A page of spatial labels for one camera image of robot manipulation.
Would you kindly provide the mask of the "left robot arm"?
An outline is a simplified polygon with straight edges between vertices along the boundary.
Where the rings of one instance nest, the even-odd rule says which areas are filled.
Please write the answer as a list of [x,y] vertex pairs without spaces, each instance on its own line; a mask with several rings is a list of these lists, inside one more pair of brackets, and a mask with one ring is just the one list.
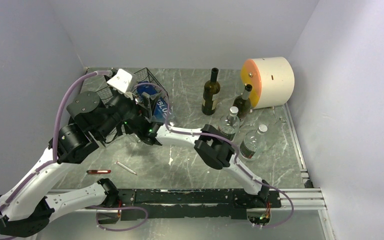
[[135,99],[118,92],[108,102],[96,92],[83,92],[67,105],[67,111],[70,123],[57,127],[30,172],[0,195],[0,234],[6,240],[33,236],[51,221],[81,208],[120,206],[119,191],[108,178],[63,195],[50,196],[48,191],[105,145],[110,133],[134,134],[144,143],[160,145],[165,131],[161,123],[149,121],[147,111]]

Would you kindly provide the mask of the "blue square bottle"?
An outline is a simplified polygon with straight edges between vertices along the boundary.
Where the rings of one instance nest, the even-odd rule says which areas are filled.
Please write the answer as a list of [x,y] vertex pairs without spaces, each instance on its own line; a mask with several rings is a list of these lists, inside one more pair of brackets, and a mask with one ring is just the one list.
[[154,115],[158,117],[159,123],[170,123],[174,117],[172,106],[170,105],[170,99],[167,91],[157,83],[143,81],[136,85],[136,92],[139,98],[144,103],[144,94],[160,94],[160,99],[157,101],[157,107]]

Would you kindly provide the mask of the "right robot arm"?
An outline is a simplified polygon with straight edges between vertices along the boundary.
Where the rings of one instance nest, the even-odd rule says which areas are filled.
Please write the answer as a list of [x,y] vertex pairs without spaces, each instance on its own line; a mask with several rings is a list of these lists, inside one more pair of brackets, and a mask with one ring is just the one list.
[[147,122],[131,127],[135,134],[147,145],[175,145],[193,148],[204,163],[215,170],[230,174],[243,188],[245,197],[238,197],[243,208],[264,208],[268,206],[268,183],[254,174],[240,159],[239,148],[231,140],[222,136],[212,125],[203,128],[181,128],[165,126],[160,122]]

